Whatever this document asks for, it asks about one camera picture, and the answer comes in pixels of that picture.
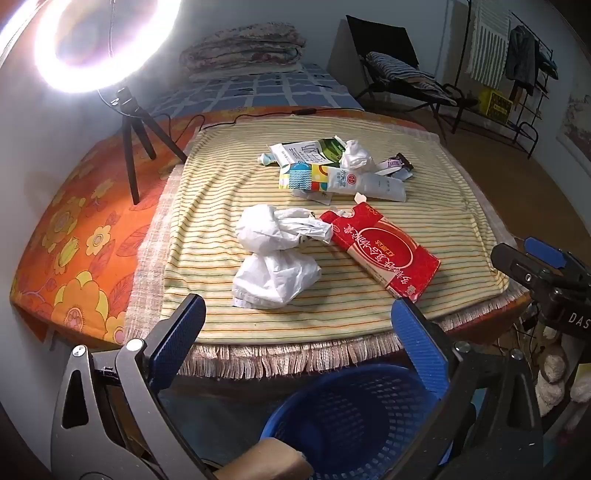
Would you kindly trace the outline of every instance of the fringe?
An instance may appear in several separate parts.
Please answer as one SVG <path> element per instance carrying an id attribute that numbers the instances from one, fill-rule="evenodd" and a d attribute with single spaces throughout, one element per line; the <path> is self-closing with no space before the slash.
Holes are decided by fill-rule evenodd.
<path id="1" fill-rule="evenodd" d="M 507 291 L 470 309 L 435 320 L 444 330 L 452 330 L 482 315 L 506 307 L 521 297 L 526 289 L 511 281 Z M 142 336 L 141 329 L 130 334 Z M 402 349 L 394 332 L 360 338 L 327 340 L 286 345 L 208 345 L 195 343 L 179 370 L 180 375 L 230 379 L 252 379 L 324 372 L 358 364 Z"/>

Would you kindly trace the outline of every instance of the yellow crate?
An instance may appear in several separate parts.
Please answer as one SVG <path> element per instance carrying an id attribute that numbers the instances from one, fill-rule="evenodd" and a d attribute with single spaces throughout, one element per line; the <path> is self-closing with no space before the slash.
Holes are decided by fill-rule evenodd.
<path id="1" fill-rule="evenodd" d="M 478 101 L 478 108 L 483 115 L 502 124 L 507 123 L 513 102 L 501 92 L 490 87 L 484 87 L 478 96 Z"/>

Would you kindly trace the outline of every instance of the screw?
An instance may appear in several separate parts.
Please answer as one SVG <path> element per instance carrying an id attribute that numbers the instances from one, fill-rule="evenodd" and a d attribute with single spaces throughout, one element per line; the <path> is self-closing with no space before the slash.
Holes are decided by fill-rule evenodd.
<path id="1" fill-rule="evenodd" d="M 456 349 L 456 351 L 460 353 L 468 353 L 470 350 L 472 350 L 470 344 L 468 342 L 465 342 L 464 340 L 456 342 L 453 346 Z"/>
<path id="2" fill-rule="evenodd" d="M 78 345 L 72 350 L 72 355 L 82 356 L 86 353 L 86 347 L 84 345 Z"/>
<path id="3" fill-rule="evenodd" d="M 518 348 L 512 348 L 509 354 L 511 355 L 511 358 L 514 360 L 523 360 L 525 358 L 523 352 Z"/>
<path id="4" fill-rule="evenodd" d="M 144 341 L 141 338 L 132 338 L 129 342 L 127 342 L 127 345 L 125 345 L 125 348 L 127 348 L 127 350 L 130 350 L 131 352 L 137 352 L 143 346 L 144 346 Z"/>

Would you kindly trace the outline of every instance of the blue checkered bedsheet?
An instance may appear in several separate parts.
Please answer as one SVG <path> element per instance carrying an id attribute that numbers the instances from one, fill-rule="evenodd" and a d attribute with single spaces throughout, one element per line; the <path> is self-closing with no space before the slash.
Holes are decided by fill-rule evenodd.
<path id="1" fill-rule="evenodd" d="M 346 87 L 318 65 L 300 71 L 263 73 L 186 83 L 157 100 L 153 115 L 182 117 L 246 106 L 302 106 L 361 108 Z"/>

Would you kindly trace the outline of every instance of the striped towel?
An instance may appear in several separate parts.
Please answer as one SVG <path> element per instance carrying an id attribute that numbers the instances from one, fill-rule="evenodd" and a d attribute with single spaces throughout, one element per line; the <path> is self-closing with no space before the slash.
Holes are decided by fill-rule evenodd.
<path id="1" fill-rule="evenodd" d="M 466 73 L 497 88 L 503 77 L 509 49 L 509 10 L 503 0 L 478 0 L 472 34 L 472 51 Z"/>
<path id="2" fill-rule="evenodd" d="M 401 152 L 414 165 L 414 177 L 405 183 L 407 202 L 370 204 L 441 260 L 418 302 L 427 318 L 507 289 L 507 277 L 492 268 L 489 254 L 496 240 L 486 216 L 439 142 L 377 122 L 290 116 L 218 127 L 196 138 L 173 206 L 162 318 L 195 292 L 207 304 L 200 343 L 320 342 L 390 330 L 390 294 L 347 253 L 312 240 L 300 247 L 322 268 L 311 288 L 277 310 L 232 307 L 232 280 L 249 255 L 235 236 L 242 211 L 257 203 L 305 207 L 317 215 L 326 210 L 279 189 L 278 168 L 258 164 L 257 156 L 267 145 L 332 135 L 360 139 L 373 158 Z M 348 210 L 354 203 L 352 196 L 334 195 L 331 207 Z"/>
<path id="3" fill-rule="evenodd" d="M 383 78 L 384 84 L 395 80 L 404 80 L 413 87 L 422 90 L 426 95 L 439 98 L 448 105 L 456 105 L 456 101 L 439 86 L 435 77 L 430 73 L 421 72 L 402 60 L 377 51 L 369 52 L 366 60 Z"/>

